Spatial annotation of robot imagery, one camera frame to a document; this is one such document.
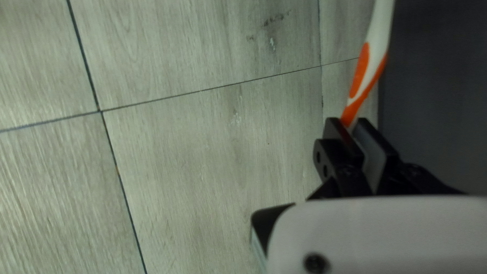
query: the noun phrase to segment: floor tile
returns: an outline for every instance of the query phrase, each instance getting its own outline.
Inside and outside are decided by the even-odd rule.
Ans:
[[[1,133],[0,190],[0,273],[143,273],[100,114]]]
[[[358,58],[374,0],[319,0],[321,64]]]
[[[340,117],[347,105],[348,93],[354,78],[357,59],[322,66],[323,119]],[[375,85],[362,104],[357,117],[367,118],[377,126],[378,92]]]
[[[96,110],[65,0],[3,0],[0,38],[0,130]]]
[[[102,109],[319,65],[315,0],[72,4]]]
[[[320,184],[320,71],[104,113],[149,274],[258,273],[252,212]]]

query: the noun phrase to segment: gray floor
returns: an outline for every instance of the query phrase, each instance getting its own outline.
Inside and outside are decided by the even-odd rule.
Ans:
[[[319,185],[372,3],[3,1],[0,273],[257,273],[250,214]]]

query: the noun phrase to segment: white and orange toothbrush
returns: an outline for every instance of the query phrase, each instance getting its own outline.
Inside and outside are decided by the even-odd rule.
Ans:
[[[347,106],[341,115],[341,121],[346,127],[352,125],[360,106],[384,70],[391,35],[393,8],[394,0],[375,1],[367,38],[358,57]]]

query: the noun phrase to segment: wood-look tile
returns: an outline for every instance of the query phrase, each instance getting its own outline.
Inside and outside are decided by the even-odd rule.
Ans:
[[[149,274],[258,273],[252,212],[320,185],[320,71],[104,113]]]
[[[319,65],[315,0],[72,5],[102,109]]]
[[[2,0],[0,130],[95,110],[66,0]]]
[[[374,0],[319,0],[321,64],[358,58]]]
[[[322,66],[323,119],[340,117],[347,105],[348,93],[354,78],[357,59]],[[357,117],[365,117],[377,126],[378,92],[375,85],[362,104]]]
[[[100,114],[0,134],[0,273],[143,272]]]

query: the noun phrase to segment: dark gray wall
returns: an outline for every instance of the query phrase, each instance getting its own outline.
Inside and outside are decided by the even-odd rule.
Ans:
[[[397,0],[379,92],[405,161],[487,195],[487,0]]]

